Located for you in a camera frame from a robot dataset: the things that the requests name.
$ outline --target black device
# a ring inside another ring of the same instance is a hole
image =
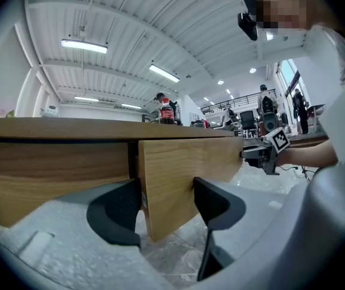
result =
[[[249,13],[238,14],[239,28],[241,28],[253,41],[258,40],[258,32],[256,25],[256,22],[250,18]]]

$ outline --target black chair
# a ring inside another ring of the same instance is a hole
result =
[[[256,127],[256,120],[254,118],[253,111],[242,112],[239,114],[239,116],[240,116],[240,122],[242,124],[242,130],[247,131],[248,135],[249,135],[249,132],[252,135],[256,135],[257,127]]]

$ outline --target wooden panel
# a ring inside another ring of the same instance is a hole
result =
[[[184,225],[198,211],[193,178],[229,182],[242,165],[241,138],[139,142],[139,175],[146,195],[148,235],[153,240]]]
[[[233,137],[224,130],[79,118],[0,118],[0,138],[139,140]]]
[[[0,143],[0,225],[58,196],[128,178],[126,143]]]

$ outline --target black clothing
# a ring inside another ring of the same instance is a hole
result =
[[[301,94],[301,92],[298,92],[294,96],[295,100],[295,105],[298,110],[298,116],[300,117],[300,125],[301,129],[303,131],[303,134],[307,134],[309,132],[308,130],[308,112],[305,109],[305,102],[304,102],[304,97]]]

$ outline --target red label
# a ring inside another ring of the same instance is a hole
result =
[[[159,118],[173,119],[173,109],[165,109],[159,112]]]

